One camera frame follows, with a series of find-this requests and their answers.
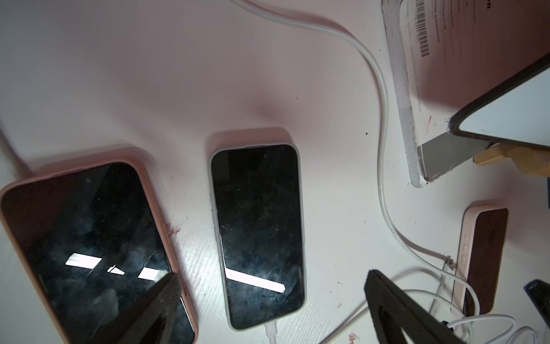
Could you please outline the pink case phone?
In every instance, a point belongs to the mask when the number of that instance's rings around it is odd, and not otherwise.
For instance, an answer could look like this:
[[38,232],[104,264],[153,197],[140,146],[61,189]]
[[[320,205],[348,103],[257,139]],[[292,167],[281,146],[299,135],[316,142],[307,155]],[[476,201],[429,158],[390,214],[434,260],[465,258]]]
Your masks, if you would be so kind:
[[1,220],[65,343],[105,343],[118,316],[179,272],[149,175],[129,159],[11,183]]

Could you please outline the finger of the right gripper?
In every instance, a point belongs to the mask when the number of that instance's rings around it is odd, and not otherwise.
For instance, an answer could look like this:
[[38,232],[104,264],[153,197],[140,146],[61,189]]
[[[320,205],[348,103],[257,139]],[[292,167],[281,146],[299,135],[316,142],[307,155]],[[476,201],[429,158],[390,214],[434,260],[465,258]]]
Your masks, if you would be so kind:
[[550,326],[550,285],[547,282],[535,279],[524,286],[524,291],[534,304],[547,327]]

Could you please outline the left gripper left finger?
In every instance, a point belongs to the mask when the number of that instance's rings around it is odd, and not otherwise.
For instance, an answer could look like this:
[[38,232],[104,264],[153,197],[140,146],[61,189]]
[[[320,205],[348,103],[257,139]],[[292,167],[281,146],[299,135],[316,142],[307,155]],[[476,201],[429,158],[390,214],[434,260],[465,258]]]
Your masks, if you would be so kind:
[[179,278],[169,272],[89,342],[168,343],[180,297]]

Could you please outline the white board on easel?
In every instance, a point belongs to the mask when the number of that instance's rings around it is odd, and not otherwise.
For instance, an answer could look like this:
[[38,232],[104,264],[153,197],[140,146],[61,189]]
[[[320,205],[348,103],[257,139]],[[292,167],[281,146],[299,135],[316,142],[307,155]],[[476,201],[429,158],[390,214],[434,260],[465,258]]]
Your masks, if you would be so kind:
[[549,55],[535,61],[458,111],[455,136],[549,149]]

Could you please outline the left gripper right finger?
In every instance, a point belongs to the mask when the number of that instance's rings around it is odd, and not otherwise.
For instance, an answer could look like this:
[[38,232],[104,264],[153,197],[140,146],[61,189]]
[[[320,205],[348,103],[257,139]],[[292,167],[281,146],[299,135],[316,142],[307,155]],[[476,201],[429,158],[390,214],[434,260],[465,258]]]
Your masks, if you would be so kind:
[[382,272],[368,272],[365,297],[379,343],[462,343]]

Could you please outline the light case phone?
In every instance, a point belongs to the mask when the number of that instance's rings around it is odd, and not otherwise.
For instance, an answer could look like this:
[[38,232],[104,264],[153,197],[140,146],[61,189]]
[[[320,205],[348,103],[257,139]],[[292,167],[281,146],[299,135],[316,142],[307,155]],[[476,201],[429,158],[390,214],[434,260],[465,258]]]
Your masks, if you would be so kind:
[[298,311],[306,300],[298,150],[219,150],[209,174],[229,325],[244,331]]

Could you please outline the wooden easel stand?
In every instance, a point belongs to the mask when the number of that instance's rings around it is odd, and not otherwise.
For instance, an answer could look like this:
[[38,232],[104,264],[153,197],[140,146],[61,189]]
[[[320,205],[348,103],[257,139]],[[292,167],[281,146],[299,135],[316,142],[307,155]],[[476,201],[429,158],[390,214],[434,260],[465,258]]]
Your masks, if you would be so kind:
[[549,151],[496,144],[474,156],[477,166],[490,166],[512,160],[522,175],[549,177]]

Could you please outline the white flat box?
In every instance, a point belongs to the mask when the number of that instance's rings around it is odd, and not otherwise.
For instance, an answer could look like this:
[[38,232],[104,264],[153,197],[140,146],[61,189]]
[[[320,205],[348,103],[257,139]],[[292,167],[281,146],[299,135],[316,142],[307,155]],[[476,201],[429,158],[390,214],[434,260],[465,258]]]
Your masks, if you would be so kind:
[[410,182],[448,173],[489,146],[451,118],[549,52],[548,1],[383,1]]

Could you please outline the beige case phone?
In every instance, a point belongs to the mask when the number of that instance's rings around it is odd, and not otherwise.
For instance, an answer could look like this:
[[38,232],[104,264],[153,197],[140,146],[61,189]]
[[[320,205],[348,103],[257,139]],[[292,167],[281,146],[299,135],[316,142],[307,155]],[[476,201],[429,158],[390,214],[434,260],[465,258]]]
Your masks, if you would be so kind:
[[481,315],[494,306],[507,226],[506,208],[473,206],[463,215],[455,274],[476,292]]

